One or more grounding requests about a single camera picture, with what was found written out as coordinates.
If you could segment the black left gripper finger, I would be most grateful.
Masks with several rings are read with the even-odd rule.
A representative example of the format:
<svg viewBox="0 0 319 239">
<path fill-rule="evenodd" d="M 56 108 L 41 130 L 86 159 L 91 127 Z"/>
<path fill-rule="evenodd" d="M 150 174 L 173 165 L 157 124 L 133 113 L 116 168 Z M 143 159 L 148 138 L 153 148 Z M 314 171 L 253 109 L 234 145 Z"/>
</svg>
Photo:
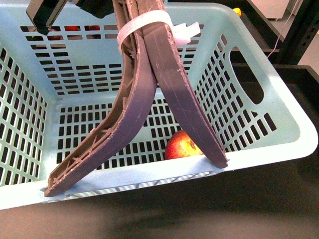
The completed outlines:
<svg viewBox="0 0 319 239">
<path fill-rule="evenodd" d="M 31 0 L 26 14 L 37 32 L 47 35 L 66 3 L 67 0 Z"/>
</svg>

